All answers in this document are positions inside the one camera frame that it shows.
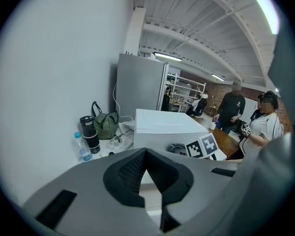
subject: stainless steel refrigerator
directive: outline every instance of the stainless steel refrigerator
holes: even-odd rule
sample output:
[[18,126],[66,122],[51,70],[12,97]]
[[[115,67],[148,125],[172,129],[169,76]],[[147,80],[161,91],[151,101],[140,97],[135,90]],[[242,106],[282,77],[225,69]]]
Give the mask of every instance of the stainless steel refrigerator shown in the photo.
[[[168,63],[120,54],[116,87],[118,114],[135,119],[136,109],[161,110],[168,67]],[[119,120],[131,119],[120,117]]]

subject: green handbag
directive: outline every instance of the green handbag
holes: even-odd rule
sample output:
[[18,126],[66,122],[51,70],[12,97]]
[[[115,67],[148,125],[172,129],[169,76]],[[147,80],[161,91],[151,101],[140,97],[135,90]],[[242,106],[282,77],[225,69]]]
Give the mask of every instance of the green handbag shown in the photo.
[[[94,111],[94,105],[99,111],[98,116],[96,116],[96,113]],[[94,127],[97,131],[98,138],[101,140],[106,140],[114,137],[118,129],[119,116],[117,111],[110,114],[104,114],[102,113],[100,107],[97,105],[96,101],[94,101],[92,104],[92,115],[94,117]]]

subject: plastic water bottle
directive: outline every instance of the plastic water bottle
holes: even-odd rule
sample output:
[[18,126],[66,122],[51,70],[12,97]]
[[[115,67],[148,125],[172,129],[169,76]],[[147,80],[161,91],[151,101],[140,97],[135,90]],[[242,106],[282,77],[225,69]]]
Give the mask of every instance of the plastic water bottle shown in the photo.
[[74,137],[77,141],[77,144],[79,145],[79,154],[83,161],[89,161],[92,158],[92,153],[90,152],[90,149],[88,147],[88,144],[86,141],[81,137],[80,132],[74,133]]

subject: ceiling light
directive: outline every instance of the ceiling light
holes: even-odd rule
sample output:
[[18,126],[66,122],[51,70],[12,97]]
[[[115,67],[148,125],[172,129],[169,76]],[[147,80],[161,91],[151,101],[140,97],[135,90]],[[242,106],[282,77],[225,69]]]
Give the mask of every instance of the ceiling light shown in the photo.
[[167,58],[167,59],[173,59],[173,60],[176,60],[176,61],[182,61],[182,59],[180,58],[176,58],[174,56],[170,56],[170,55],[167,55],[167,54],[162,54],[162,53],[154,53],[155,56],[158,56],[158,57],[163,57],[163,58]]
[[265,14],[267,22],[270,25],[272,34],[277,34],[279,32],[280,21],[279,21],[279,17],[275,11],[272,1],[271,0],[257,0],[257,2]]
[[224,81],[223,79],[221,79],[220,77],[216,76],[215,74],[211,74],[213,77],[215,77],[216,79],[219,79],[221,81]]

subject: black slot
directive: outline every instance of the black slot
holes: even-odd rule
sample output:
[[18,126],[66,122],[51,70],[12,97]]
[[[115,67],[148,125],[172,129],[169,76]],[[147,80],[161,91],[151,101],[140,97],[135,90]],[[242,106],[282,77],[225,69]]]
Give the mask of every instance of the black slot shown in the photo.
[[211,170],[211,172],[217,173],[219,175],[227,176],[227,177],[232,177],[232,176],[234,176],[236,171],[225,170],[225,169],[221,169],[221,168],[214,168],[213,170]]
[[77,194],[74,192],[62,190],[36,217],[36,220],[44,226],[54,229],[75,199],[76,195]]

